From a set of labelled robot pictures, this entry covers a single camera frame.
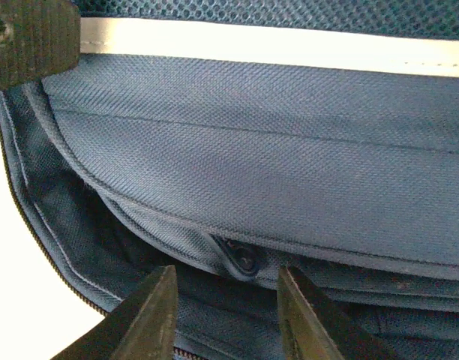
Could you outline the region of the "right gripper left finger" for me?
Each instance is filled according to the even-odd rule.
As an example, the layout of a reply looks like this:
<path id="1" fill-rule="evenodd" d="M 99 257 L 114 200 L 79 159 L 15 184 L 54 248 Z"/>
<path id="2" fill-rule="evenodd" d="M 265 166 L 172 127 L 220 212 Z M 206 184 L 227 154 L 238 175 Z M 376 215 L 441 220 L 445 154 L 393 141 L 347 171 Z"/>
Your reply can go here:
<path id="1" fill-rule="evenodd" d="M 55 359 L 171 359 L 178 288 L 173 265 L 156 268 L 135 292 Z"/>

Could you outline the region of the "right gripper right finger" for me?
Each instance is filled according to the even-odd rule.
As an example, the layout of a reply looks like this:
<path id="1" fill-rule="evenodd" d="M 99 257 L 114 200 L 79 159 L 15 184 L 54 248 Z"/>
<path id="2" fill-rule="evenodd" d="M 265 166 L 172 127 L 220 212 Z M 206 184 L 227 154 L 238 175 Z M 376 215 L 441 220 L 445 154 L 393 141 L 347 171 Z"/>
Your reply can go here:
<path id="1" fill-rule="evenodd" d="M 286 359 L 397 359 L 380 339 L 356 325 L 304 273 L 281 267 L 277 306 Z"/>

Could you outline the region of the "navy blue student backpack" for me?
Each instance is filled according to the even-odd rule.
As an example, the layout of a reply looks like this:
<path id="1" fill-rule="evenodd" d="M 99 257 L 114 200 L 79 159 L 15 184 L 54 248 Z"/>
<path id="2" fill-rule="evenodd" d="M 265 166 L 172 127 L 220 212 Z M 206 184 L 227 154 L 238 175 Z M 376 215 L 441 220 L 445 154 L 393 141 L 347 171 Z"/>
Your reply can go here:
<path id="1" fill-rule="evenodd" d="M 286 359 L 281 267 L 459 359 L 459 1 L 0 1 L 0 142 L 85 303 L 175 267 L 171 359 Z"/>

